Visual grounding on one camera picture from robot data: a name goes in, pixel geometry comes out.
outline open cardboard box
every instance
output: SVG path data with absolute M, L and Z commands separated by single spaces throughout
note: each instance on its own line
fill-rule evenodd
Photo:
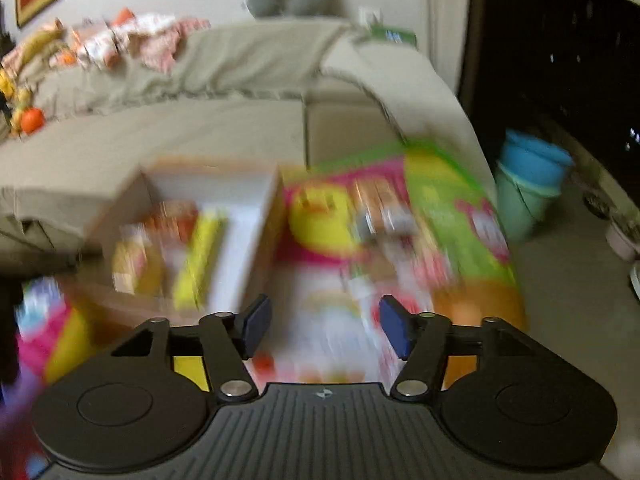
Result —
M 140 222 L 164 200 L 193 200 L 201 211 L 227 216 L 216 261 L 211 266 L 205 308 L 176 310 L 170 298 L 117 292 L 111 259 L 121 227 Z M 216 160 L 164 160 L 140 169 L 89 227 L 88 248 L 104 260 L 59 279 L 64 293 L 89 320 L 137 326 L 152 317 L 173 325 L 197 324 L 214 312 L 238 313 L 263 292 L 284 222 L 282 179 L 276 165 Z

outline plastic bucket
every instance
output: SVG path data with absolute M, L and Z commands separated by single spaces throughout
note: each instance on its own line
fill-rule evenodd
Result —
M 560 195 L 560 190 L 526 182 L 498 163 L 495 175 L 498 189 L 498 217 L 504 234 L 511 242 L 529 237 L 542 222 L 546 208 Z
M 559 189 L 574 164 L 562 148 L 514 130 L 507 130 L 500 162 L 517 177 L 535 186 Z

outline plant pot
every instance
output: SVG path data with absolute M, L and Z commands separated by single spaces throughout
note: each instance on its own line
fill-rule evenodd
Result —
M 626 262 L 632 262 L 640 252 L 640 237 L 637 225 L 632 226 L 620 216 L 612 218 L 605 234 L 613 252 Z
M 629 271 L 629 282 L 631 283 L 631 289 L 636 295 L 636 299 L 640 301 L 640 262 L 634 263 Z

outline logo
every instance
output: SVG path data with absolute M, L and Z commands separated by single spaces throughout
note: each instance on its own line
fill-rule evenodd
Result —
M 316 397 L 320 397 L 321 399 L 328 399 L 329 397 L 331 397 L 334 393 L 331 390 L 328 390 L 327 388 L 323 388 L 322 390 L 320 390 L 319 392 L 316 392 L 314 395 Z

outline floor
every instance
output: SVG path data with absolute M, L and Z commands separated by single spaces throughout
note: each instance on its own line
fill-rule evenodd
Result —
M 568 186 L 530 240 L 512 247 L 530 334 L 602 384 L 618 407 L 618 428 L 602 464 L 640 480 L 640 302 L 630 264 L 604 238 L 607 223 Z

